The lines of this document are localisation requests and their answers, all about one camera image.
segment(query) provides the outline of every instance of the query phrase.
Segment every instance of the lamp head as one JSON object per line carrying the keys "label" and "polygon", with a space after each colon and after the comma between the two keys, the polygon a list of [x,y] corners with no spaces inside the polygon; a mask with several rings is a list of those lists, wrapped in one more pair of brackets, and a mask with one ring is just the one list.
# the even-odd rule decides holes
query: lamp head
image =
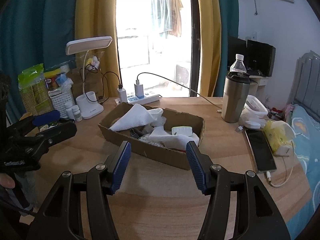
{"label": "lamp head", "polygon": [[66,45],[66,54],[71,55],[92,49],[103,49],[108,47],[111,41],[112,38],[110,36],[69,41]]}

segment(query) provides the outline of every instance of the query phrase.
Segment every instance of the bed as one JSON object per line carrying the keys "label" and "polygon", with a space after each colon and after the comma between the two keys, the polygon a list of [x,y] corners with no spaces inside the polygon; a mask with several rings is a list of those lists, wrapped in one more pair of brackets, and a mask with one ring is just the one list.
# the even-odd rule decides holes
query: bed
{"label": "bed", "polygon": [[[291,239],[306,239],[304,234],[308,228],[316,228],[310,224],[320,214],[320,55],[313,51],[297,61],[288,103],[287,109],[291,111],[286,111],[286,122],[296,134],[294,150],[307,176],[312,198],[287,222],[287,227]],[[314,225],[319,227],[319,220]]]}

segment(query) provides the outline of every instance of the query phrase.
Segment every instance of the wall outlet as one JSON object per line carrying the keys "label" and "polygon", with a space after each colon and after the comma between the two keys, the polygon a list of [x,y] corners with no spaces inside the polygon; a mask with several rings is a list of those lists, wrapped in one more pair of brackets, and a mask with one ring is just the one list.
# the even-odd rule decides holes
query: wall outlet
{"label": "wall outlet", "polygon": [[252,35],[252,40],[253,41],[258,41],[258,33],[257,32],[254,32],[253,35]]}

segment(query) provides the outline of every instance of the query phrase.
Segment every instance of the desk lamp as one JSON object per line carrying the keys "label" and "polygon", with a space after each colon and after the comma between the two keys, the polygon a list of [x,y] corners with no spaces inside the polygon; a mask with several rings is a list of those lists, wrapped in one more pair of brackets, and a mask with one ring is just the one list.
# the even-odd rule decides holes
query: desk lamp
{"label": "desk lamp", "polygon": [[66,45],[67,55],[86,51],[86,54],[84,56],[83,71],[82,71],[83,94],[76,98],[77,105],[79,106],[80,112],[84,119],[89,119],[91,117],[94,117],[103,111],[103,106],[98,103],[94,91],[90,91],[90,92],[84,91],[84,70],[85,70],[85,62],[86,62],[87,55],[89,53],[89,50],[103,49],[108,47],[111,41],[112,41],[112,38],[110,36],[104,36],[104,37],[94,37],[94,38],[70,41]]}

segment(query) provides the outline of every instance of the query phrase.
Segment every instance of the hanging clothes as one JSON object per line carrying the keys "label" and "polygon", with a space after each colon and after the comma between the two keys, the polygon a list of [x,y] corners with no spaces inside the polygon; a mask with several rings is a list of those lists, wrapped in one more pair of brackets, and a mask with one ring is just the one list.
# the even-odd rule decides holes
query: hanging clothes
{"label": "hanging clothes", "polygon": [[183,8],[181,0],[171,0],[172,4],[172,31],[170,35],[181,37],[181,14],[180,10]]}
{"label": "hanging clothes", "polygon": [[172,31],[171,0],[151,0],[151,22],[154,32],[167,39]]}

